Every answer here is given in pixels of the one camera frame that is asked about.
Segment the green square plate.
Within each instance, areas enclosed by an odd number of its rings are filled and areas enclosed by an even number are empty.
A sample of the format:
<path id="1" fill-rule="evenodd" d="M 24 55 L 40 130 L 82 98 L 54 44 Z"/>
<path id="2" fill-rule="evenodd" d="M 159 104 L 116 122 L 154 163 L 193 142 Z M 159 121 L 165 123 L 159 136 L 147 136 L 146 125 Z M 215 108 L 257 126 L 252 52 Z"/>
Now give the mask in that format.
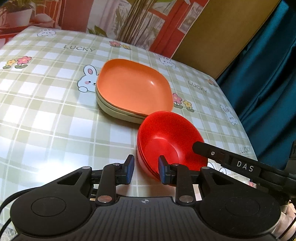
<path id="1" fill-rule="evenodd" d="M 95 89 L 96 93 L 96 101 L 99 105 L 99 107 L 107 113 L 109 116 L 112 116 L 113 118 L 117 118 L 123 121 L 128 121 L 131 123 L 138 123 L 141 124 L 146 116 L 130 113 L 126 110 L 122 110 L 119 108 L 116 108 L 115 106 L 109 104 L 99 93 L 98 89 Z"/>

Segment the wooden board panel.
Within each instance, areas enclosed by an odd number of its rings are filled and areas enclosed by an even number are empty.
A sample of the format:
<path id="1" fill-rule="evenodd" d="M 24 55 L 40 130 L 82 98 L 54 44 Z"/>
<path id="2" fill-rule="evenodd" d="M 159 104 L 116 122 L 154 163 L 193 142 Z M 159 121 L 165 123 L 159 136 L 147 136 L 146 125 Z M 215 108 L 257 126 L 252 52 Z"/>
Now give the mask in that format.
<path id="1" fill-rule="evenodd" d="M 173 59 L 218 78 L 264 24 L 278 1 L 209 1 Z"/>

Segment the orange square plate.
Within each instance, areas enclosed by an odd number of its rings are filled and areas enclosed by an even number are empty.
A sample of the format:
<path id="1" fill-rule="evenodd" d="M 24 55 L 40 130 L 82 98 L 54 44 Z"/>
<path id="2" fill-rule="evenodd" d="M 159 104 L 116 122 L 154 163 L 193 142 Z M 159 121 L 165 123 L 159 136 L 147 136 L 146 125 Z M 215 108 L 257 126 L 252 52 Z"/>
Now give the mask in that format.
<path id="1" fill-rule="evenodd" d="M 168 80 L 154 68 L 130 60 L 107 61 L 96 88 L 106 102 L 130 113 L 148 116 L 173 109 Z"/>

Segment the red bowl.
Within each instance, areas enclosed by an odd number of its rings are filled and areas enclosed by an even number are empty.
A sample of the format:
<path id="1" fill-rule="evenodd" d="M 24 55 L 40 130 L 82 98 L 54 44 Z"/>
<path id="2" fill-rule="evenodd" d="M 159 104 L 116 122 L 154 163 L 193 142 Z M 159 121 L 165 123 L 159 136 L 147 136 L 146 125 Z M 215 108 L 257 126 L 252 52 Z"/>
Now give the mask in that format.
<path id="1" fill-rule="evenodd" d="M 137 158 L 142 170 L 159 181 L 159 156 L 169 164 L 182 164 L 199 171 L 207 166 L 208 158 L 193 152 L 195 142 L 204 142 L 195 126 L 183 116 L 170 111 L 148 115 L 137 133 Z"/>

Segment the teal curtain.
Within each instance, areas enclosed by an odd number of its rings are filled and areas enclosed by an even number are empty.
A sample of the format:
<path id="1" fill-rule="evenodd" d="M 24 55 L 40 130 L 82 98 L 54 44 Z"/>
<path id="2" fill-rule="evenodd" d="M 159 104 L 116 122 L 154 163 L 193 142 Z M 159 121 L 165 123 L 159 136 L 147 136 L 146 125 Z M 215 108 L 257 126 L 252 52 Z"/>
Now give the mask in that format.
<path id="1" fill-rule="evenodd" d="M 295 140 L 295 1 L 281 1 L 217 79 L 258 161 L 286 167 Z"/>

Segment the printed room backdrop cloth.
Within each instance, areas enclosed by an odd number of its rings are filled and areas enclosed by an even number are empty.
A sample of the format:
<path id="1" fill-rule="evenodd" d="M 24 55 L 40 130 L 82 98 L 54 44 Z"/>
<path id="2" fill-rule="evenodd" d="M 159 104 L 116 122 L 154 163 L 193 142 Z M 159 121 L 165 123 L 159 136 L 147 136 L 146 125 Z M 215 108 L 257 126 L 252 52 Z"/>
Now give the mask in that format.
<path id="1" fill-rule="evenodd" d="M 98 35 L 172 57 L 205 0 L 1 1 L 1 45 L 29 26 Z"/>

